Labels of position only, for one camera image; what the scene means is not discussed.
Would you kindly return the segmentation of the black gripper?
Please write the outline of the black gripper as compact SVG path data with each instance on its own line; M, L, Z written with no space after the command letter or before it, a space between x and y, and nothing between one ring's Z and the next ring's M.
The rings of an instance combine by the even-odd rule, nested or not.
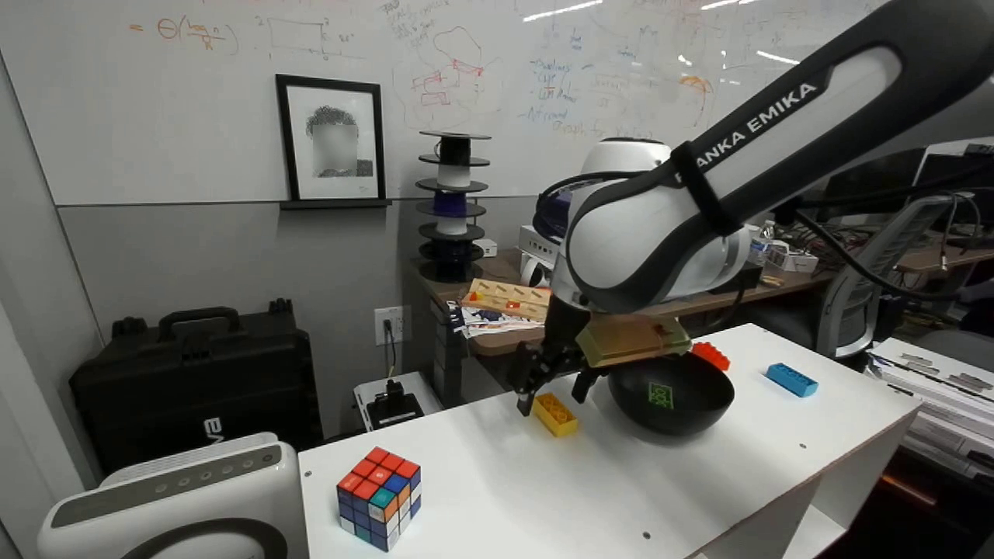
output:
M518 392L514 409L520 416L530 416L538 390L543 390L548 380L561 372L573 372L570 401L585 405L591 390L596 387L596 370L586 368L577 337L591 324L591 315L585 309L573 309L561 300L548 302L547 324L543 324L543 342L534 357L534 370L529 380L529 390Z

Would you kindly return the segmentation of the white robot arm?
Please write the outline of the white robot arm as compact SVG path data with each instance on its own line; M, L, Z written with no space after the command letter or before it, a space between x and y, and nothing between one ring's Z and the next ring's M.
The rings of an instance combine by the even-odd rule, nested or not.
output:
M596 311L641 311L699 289L705 254L968 100L994 70L994 0L884 0L662 162L620 158L566 181L567 227L543 342L514 392L592 370L573 340Z

